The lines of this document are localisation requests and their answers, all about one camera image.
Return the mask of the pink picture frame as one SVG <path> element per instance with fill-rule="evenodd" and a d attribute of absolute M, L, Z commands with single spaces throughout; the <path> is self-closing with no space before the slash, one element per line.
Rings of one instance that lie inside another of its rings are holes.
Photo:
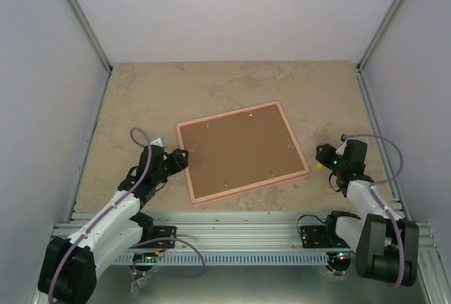
<path fill-rule="evenodd" d="M 309 174 L 304 154 L 279 102 L 177 124 L 185 170 L 197 205 Z"/>

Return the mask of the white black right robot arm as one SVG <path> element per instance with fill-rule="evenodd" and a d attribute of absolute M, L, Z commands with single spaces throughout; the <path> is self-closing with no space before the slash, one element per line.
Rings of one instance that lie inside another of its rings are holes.
<path fill-rule="evenodd" d="M 360 135 L 342 136 L 342 144 L 316 148 L 316 160 L 330 170 L 338 192 L 354 204 L 354 214 L 331 212 L 323 230 L 332 247 L 346 243 L 354 252 L 362 278 L 412 286 L 416 281 L 419 227 L 398 215 L 377 191 L 378 182 L 366 174 L 368 145 Z"/>

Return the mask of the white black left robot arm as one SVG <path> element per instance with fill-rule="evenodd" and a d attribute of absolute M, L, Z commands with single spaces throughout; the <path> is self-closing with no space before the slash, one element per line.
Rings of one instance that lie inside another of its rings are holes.
<path fill-rule="evenodd" d="M 173 237 L 173 226 L 156 226 L 142 208 L 168 181 L 188 166 L 188 151 L 167 153 L 145 147 L 108 204 L 81 229 L 49 242 L 37 288 L 62 303 L 86 303 L 99 277 L 126 250 L 162 248 L 158 239 Z"/>

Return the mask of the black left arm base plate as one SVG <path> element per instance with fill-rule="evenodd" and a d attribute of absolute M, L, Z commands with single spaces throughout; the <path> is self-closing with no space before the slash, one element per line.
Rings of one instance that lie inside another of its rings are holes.
<path fill-rule="evenodd" d="M 140 243 L 145 241 L 149 241 L 151 239 L 156 238 L 165 238 L 165 237 L 173 237 L 175 238 L 177 234 L 176 226 L 150 226 L 147 229 L 143 230 L 142 238 Z M 141 245 L 141 248 L 154 248 L 159 250 L 167 250 L 169 248 L 174 248 L 175 243 L 173 241 L 162 240 L 162 241 L 154 241 L 151 243 L 147 243 Z"/>

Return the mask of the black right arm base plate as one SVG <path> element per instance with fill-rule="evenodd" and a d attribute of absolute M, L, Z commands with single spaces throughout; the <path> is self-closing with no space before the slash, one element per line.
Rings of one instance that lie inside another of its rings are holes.
<path fill-rule="evenodd" d="M 303 248 L 349 248 L 346 242 L 324 225 L 298 228 Z"/>

